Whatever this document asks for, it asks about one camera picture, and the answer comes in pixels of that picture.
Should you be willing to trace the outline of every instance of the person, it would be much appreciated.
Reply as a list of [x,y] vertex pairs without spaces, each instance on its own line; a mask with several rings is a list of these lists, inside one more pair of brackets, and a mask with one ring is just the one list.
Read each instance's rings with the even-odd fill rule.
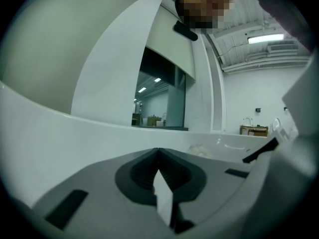
[[[268,12],[291,36],[312,52],[315,38],[301,13],[290,0],[258,0],[263,10]],[[230,9],[234,0],[175,0],[180,19],[189,28],[217,28],[218,19]]]

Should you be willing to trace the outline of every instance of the fluorescent light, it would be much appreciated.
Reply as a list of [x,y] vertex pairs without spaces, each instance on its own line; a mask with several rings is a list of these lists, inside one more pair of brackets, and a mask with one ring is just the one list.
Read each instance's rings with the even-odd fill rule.
[[146,89],[146,88],[141,88],[141,89],[139,90],[139,93],[142,93],[145,89]]
[[263,35],[257,37],[250,37],[248,38],[248,43],[258,43],[258,42],[269,42],[269,41],[280,41],[284,40],[284,34],[270,34],[270,35]]

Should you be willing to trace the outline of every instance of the ceiling light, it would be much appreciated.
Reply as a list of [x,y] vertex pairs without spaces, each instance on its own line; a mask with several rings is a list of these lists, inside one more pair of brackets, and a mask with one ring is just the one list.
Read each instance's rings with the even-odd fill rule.
[[139,90],[139,93],[142,93],[145,89],[146,89],[146,88],[141,88],[141,89]]
[[248,43],[258,43],[258,42],[269,42],[269,41],[280,41],[284,40],[284,34],[270,34],[270,35],[263,35],[257,37],[250,37],[248,38]]

